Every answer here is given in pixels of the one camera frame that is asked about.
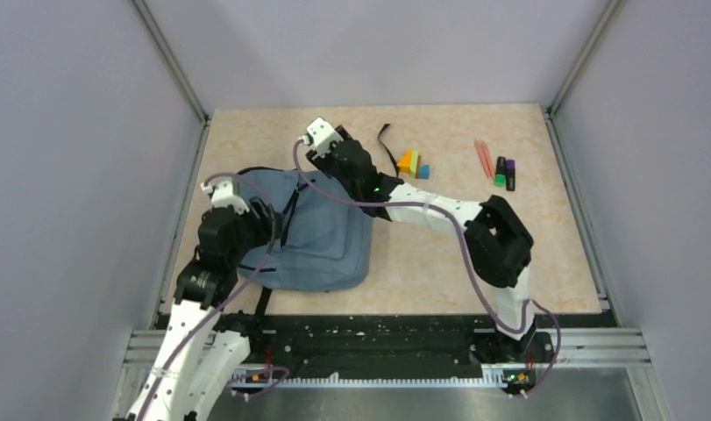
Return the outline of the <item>coloured sticky note stack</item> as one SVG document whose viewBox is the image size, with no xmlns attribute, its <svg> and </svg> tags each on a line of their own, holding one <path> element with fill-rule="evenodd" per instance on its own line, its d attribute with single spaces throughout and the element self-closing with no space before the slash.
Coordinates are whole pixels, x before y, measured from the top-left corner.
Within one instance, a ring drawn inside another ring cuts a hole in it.
<svg viewBox="0 0 711 421">
<path fill-rule="evenodd" d="M 396 171 L 398 176 L 409 176 L 417 180 L 430 178 L 430 165 L 423 164 L 422 155 L 413 149 L 408 149 L 397 161 Z"/>
</svg>

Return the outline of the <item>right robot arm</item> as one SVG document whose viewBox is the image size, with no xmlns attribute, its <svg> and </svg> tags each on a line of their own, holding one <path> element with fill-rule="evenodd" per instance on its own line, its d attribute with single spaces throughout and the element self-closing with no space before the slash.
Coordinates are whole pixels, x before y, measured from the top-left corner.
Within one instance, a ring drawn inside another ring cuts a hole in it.
<svg viewBox="0 0 711 421">
<path fill-rule="evenodd" d="M 534 239 L 509 202 L 492 195 L 484 202 L 430 193 L 379 171 L 370 153 L 343 126 L 322 118 L 311 123 L 295 143 L 306 159 L 345 190 L 342 202 L 372 218 L 420 225 L 456 238 L 473 287 L 493 287 L 495 304 L 483 294 L 481 304 L 501 334 L 500 355 L 520 361 L 532 351 L 534 323 L 530 303 L 530 262 Z"/>
</svg>

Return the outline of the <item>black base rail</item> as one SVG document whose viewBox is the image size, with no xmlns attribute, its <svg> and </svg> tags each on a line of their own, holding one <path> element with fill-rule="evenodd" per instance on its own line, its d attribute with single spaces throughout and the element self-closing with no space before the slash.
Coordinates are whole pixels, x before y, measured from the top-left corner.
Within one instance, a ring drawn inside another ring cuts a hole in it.
<svg viewBox="0 0 711 421">
<path fill-rule="evenodd" d="M 250 363 L 286 367 L 292 381 L 478 379 L 492 364 L 539 368 L 556 349 L 548 332 L 517 345 L 487 316 L 223 315 L 218 332 L 251 340 Z"/>
</svg>

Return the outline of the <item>blue student backpack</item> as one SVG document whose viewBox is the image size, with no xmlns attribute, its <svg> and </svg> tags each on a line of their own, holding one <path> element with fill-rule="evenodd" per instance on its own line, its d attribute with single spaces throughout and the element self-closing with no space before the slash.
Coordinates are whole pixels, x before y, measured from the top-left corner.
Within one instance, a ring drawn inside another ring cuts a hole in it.
<svg viewBox="0 0 711 421">
<path fill-rule="evenodd" d="M 264 290 L 262 301 L 276 290 L 329 293 L 356 288 L 366 279 L 373 218 L 335 200 L 348 197 L 336 179 L 306 171 L 322 190 L 317 192 L 295 169 L 249 167 L 238 174 L 245 178 L 239 188 L 243 198 L 255 198 L 261 188 L 282 216 L 281 236 L 252 280 Z"/>
</svg>

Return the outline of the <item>purple highlighter marker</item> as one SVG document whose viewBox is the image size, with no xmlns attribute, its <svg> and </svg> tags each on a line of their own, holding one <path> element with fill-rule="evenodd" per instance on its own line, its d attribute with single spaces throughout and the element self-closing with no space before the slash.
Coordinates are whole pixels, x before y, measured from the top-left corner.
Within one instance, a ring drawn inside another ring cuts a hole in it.
<svg viewBox="0 0 711 421">
<path fill-rule="evenodd" d="M 515 160 L 511 160 L 511 159 L 506 160 L 505 176 L 506 176 L 506 181 L 505 181 L 506 190 L 507 191 L 515 191 L 515 189 L 516 189 Z"/>
</svg>

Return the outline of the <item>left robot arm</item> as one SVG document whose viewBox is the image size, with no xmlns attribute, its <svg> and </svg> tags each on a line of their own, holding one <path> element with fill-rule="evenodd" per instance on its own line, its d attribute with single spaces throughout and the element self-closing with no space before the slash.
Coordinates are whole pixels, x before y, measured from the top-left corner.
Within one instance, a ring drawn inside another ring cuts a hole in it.
<svg viewBox="0 0 711 421">
<path fill-rule="evenodd" d="M 180 272 L 166 333 L 125 420 L 205 420 L 242 362 L 254 362 L 265 340 L 244 329 L 218 331 L 224 307 L 241 288 L 238 265 L 257 247 L 270 250 L 281 216 L 265 196 L 205 211 L 193 257 Z"/>
</svg>

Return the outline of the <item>green highlighter marker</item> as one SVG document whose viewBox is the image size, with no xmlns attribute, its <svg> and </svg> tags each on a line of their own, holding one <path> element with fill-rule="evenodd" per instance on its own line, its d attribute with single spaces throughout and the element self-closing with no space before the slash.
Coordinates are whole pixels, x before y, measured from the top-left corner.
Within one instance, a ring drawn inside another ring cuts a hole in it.
<svg viewBox="0 0 711 421">
<path fill-rule="evenodd" d="M 494 185 L 504 188 L 506 184 L 506 158 L 498 156 L 495 162 Z"/>
</svg>

